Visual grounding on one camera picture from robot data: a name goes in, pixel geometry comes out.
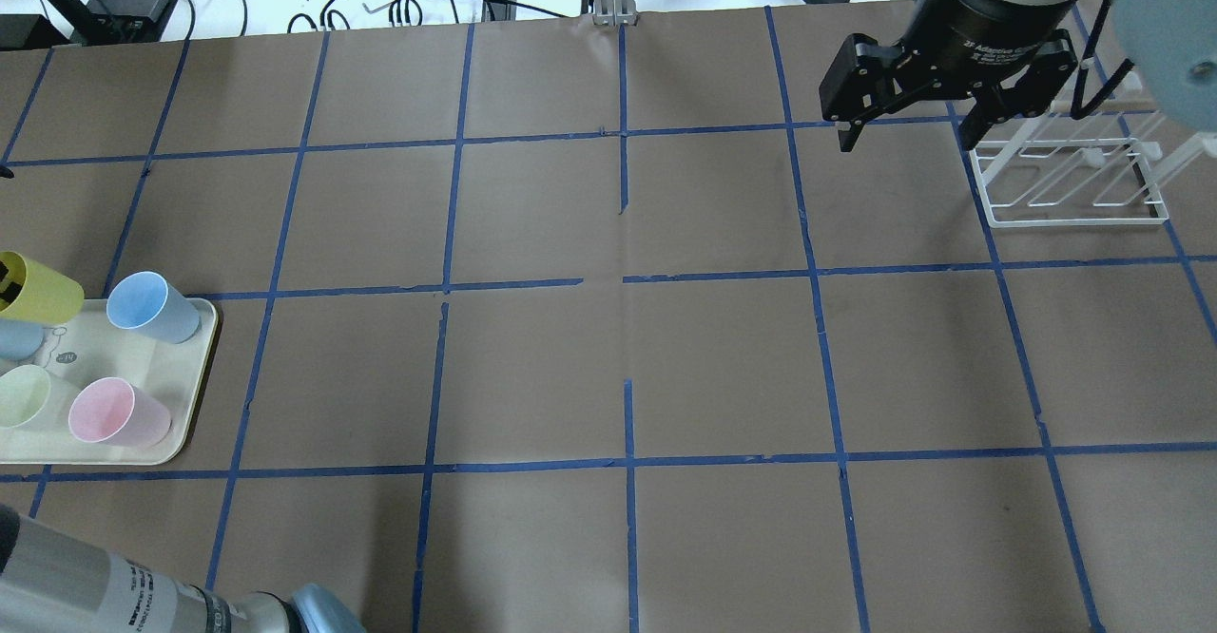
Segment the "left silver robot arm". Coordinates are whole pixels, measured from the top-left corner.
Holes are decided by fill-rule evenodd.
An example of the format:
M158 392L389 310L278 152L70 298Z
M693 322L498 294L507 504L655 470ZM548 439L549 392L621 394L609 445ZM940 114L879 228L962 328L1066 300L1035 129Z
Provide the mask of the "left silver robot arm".
M2 256L2 461L157 465L183 449L218 310L155 271L103 302ZM5 632L360 632L331 590L239 600L2 506Z

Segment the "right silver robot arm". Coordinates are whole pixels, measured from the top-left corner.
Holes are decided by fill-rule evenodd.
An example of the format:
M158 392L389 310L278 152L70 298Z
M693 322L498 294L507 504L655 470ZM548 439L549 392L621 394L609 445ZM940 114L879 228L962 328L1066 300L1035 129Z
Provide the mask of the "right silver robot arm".
M1077 71L1061 28L1077 0L918 0L901 38L884 46L851 34L819 84L821 117L839 127L842 151L863 127L909 105L971 99L959 128L974 149L1017 116L1037 117ZM1090 35L1114 29L1127 67L1174 122L1215 130L1216 0L1107 0Z

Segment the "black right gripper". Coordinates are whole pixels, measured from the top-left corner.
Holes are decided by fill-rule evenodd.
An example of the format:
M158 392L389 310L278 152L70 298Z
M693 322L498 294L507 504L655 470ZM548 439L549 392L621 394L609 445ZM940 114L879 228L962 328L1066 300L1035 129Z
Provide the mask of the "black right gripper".
M957 128L965 151L1009 118L1043 114L1077 71L1061 26L1076 1L918 0L894 44L851 34L819 85L840 152L868 123L918 102L974 101Z

